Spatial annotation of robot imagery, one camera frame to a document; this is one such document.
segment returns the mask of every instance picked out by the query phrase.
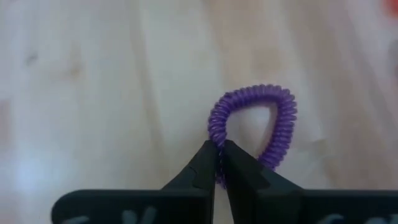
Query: wooden surface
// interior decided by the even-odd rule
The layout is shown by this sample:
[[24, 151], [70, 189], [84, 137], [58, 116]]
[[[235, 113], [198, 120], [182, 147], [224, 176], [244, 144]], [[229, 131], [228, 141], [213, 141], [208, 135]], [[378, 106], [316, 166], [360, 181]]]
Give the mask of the wooden surface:
[[[375, 84], [342, 1], [0, 3], [2, 223], [50, 223], [76, 189], [158, 189], [206, 139], [223, 92], [257, 83], [298, 101], [278, 173], [309, 188], [398, 187], [394, 92]], [[229, 137], [258, 154], [270, 114], [234, 114]], [[232, 223], [219, 188], [215, 223]]]

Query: coiled keychain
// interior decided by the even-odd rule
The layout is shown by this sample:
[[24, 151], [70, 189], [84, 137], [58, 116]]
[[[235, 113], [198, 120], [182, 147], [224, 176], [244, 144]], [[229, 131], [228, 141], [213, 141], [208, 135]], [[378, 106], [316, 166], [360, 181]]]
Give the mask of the coiled keychain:
[[209, 138], [220, 150], [220, 166], [216, 174], [217, 183], [225, 189], [223, 172], [223, 147], [226, 140], [226, 122], [232, 112], [258, 103], [276, 103], [277, 118], [271, 139], [258, 161], [275, 170], [283, 160], [292, 141], [294, 121], [297, 113], [295, 97], [288, 89], [279, 85], [255, 85], [227, 92], [222, 96], [210, 113], [208, 120]]

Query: wood grain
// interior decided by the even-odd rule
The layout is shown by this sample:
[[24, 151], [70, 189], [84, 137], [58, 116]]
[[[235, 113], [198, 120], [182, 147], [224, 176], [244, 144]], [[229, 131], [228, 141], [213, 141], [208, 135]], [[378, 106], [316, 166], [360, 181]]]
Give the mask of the wood grain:
[[[394, 89], [381, 89], [388, 79], [343, 1], [0, 6], [0, 215], [10, 223], [50, 223], [53, 203], [76, 189], [160, 188], [207, 139], [214, 102], [257, 83], [298, 101], [278, 173], [307, 188], [398, 186]], [[272, 105], [240, 111], [228, 137], [256, 156], [274, 119]], [[216, 191], [215, 223], [231, 223]]]

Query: red object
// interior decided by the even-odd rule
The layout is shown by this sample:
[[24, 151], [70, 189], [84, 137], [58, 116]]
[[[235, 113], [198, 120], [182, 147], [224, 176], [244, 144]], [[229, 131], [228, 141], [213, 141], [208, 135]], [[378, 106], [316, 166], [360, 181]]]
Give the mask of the red object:
[[386, 0], [389, 12], [398, 17], [398, 0]]

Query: purple spiral coil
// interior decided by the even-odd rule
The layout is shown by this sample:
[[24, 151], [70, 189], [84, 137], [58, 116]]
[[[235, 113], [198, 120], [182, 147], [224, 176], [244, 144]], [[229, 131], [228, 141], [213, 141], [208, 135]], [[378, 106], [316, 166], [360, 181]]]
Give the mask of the purple spiral coil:
[[208, 132], [210, 139], [220, 150], [220, 168], [217, 171], [217, 183], [225, 186], [223, 173], [223, 147], [226, 139], [226, 122], [234, 111], [258, 103], [276, 103], [277, 117], [271, 139], [265, 150], [258, 157], [264, 166], [275, 170], [283, 160], [290, 146], [297, 119], [296, 102], [290, 90], [278, 85], [255, 85], [225, 93], [212, 109], [209, 117]]

